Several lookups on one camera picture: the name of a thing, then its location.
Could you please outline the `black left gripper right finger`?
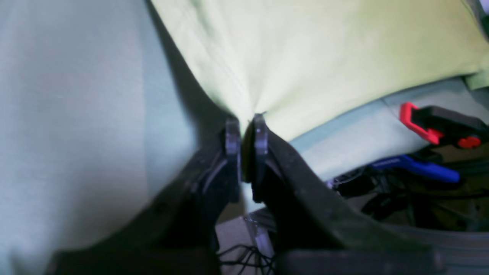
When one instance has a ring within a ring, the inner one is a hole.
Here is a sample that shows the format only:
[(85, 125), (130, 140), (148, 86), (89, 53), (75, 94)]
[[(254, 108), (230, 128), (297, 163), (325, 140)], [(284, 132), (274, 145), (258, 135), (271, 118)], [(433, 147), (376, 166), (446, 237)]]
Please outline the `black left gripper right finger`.
[(390, 230), (329, 189), (295, 148), (255, 114), (243, 141), (244, 178), (272, 214), (278, 275), (442, 275), (442, 256)]

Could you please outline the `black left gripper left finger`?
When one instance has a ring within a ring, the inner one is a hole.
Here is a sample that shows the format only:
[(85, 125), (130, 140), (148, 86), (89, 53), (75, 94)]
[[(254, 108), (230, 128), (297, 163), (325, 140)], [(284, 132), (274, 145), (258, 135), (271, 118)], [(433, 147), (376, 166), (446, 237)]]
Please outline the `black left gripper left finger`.
[(237, 118), (197, 151), (164, 190), (124, 228), (77, 251), (54, 254), (47, 275), (219, 275), (215, 224), (239, 202)]

